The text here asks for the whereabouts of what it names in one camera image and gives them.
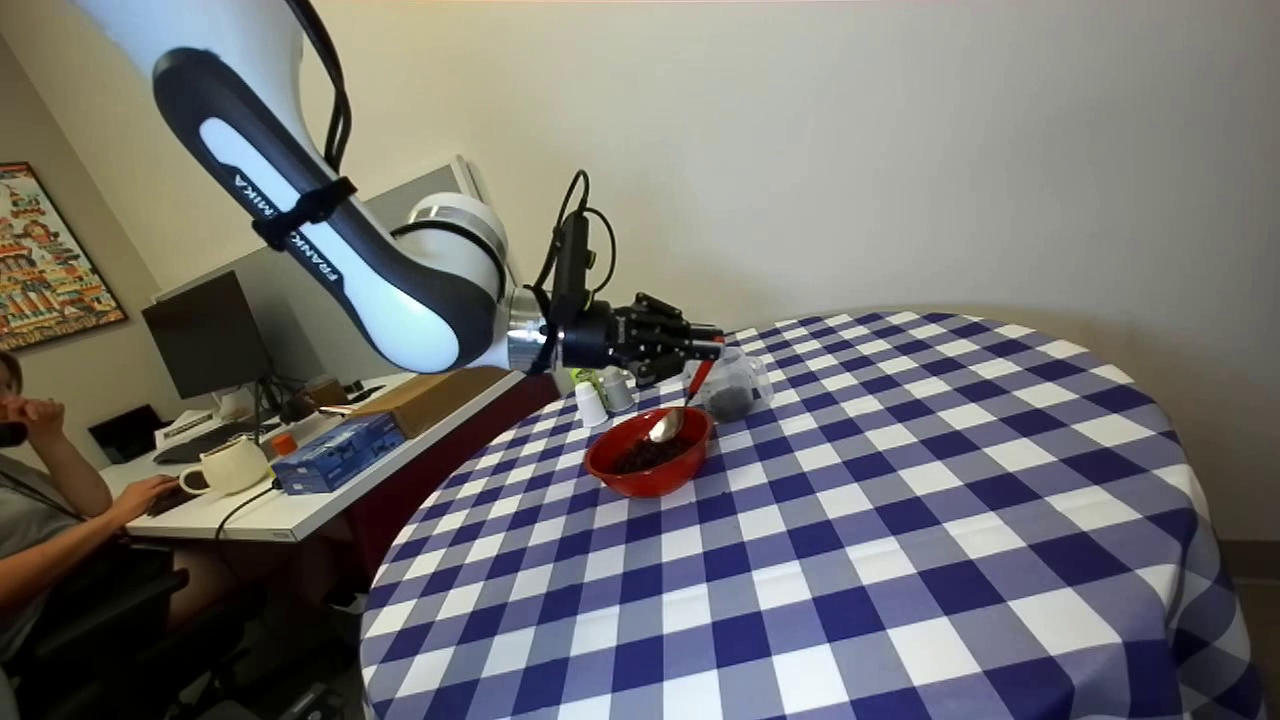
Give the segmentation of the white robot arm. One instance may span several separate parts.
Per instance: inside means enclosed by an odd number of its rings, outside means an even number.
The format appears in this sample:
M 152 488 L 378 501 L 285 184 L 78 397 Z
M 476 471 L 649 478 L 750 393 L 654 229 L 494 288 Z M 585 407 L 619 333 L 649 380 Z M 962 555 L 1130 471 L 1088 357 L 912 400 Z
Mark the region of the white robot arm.
M 463 194 L 384 229 L 339 173 L 352 106 L 313 0 L 78 0 L 139 70 L 187 158 L 396 369 L 627 369 L 657 384 L 723 339 L 682 307 L 585 288 L 585 221 L 547 249 L 551 288 L 511 288 L 502 221 Z

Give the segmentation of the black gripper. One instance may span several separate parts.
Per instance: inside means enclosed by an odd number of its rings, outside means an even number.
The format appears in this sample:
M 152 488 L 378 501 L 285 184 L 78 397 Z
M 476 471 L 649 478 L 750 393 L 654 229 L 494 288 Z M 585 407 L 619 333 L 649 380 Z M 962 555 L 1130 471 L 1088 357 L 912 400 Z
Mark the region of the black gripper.
M 566 333 L 559 350 L 573 369 L 627 369 L 639 380 L 682 378 L 690 366 L 721 360 L 729 333 L 690 323 L 682 307 L 635 295 L 623 307 L 609 306 L 609 320 L 590 333 Z

